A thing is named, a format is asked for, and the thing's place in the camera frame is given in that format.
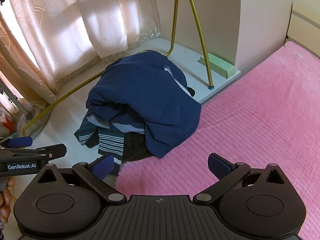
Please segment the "person's left hand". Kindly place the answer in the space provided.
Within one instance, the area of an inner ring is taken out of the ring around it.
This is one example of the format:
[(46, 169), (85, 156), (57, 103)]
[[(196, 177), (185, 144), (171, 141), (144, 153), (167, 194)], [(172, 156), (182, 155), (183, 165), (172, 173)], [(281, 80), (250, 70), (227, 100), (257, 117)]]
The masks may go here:
[(15, 186), (15, 179), (14, 177), (9, 177), (9, 180), (7, 182), (7, 187), (1, 191), (1, 221), (3, 223), (8, 222), (8, 218), (11, 213), (11, 201), (12, 201), (12, 194), (9, 190), (10, 187)]

